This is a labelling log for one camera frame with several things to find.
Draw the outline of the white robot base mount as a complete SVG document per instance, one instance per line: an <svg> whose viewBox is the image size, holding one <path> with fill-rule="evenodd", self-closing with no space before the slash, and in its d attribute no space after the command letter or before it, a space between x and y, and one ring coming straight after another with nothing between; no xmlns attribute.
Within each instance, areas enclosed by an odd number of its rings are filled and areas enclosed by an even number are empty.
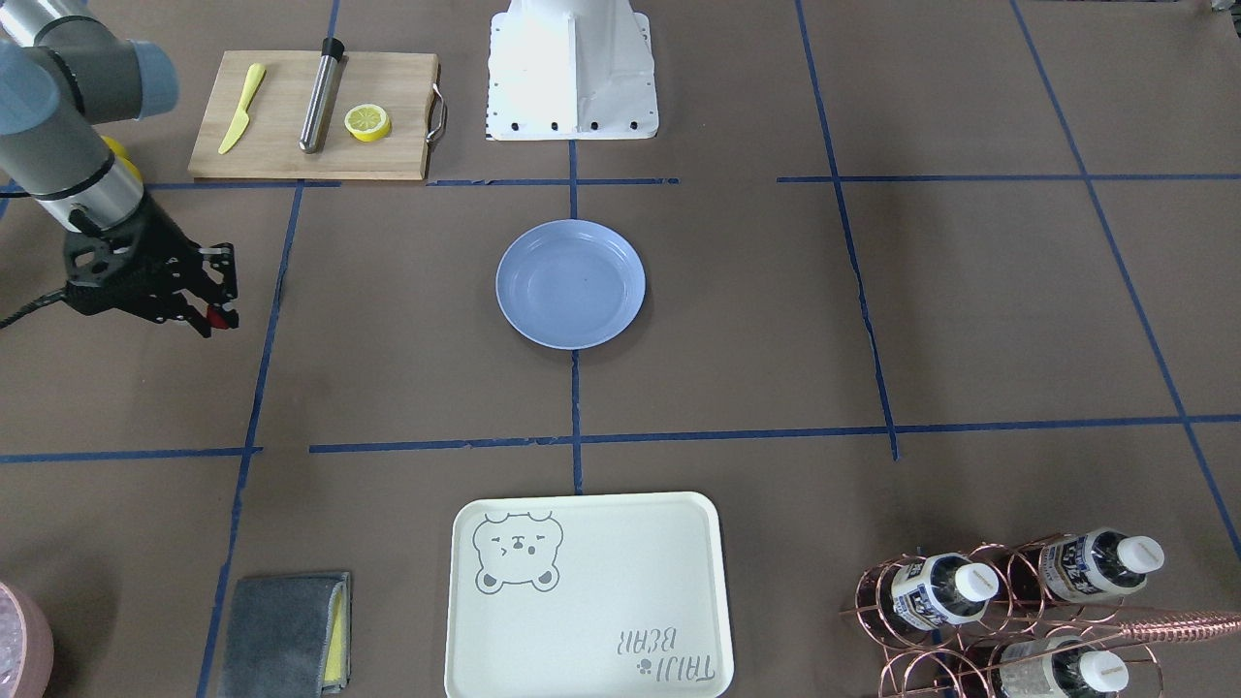
<svg viewBox="0 0 1241 698"><path fill-rule="evenodd" d="M629 1L511 1L489 40L489 142L656 137L652 24Z"/></svg>

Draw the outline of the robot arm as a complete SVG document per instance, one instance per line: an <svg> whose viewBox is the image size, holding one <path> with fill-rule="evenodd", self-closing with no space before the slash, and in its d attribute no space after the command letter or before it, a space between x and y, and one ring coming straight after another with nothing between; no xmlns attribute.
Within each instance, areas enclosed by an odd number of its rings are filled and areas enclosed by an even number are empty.
<svg viewBox="0 0 1241 698"><path fill-rule="evenodd" d="M235 246L199 243L154 199L137 165L97 125L177 106L172 60L124 40L79 1L2 4L2 171L17 197L65 231L66 279L4 325L65 303L120 310L210 337L240 325Z"/></svg>

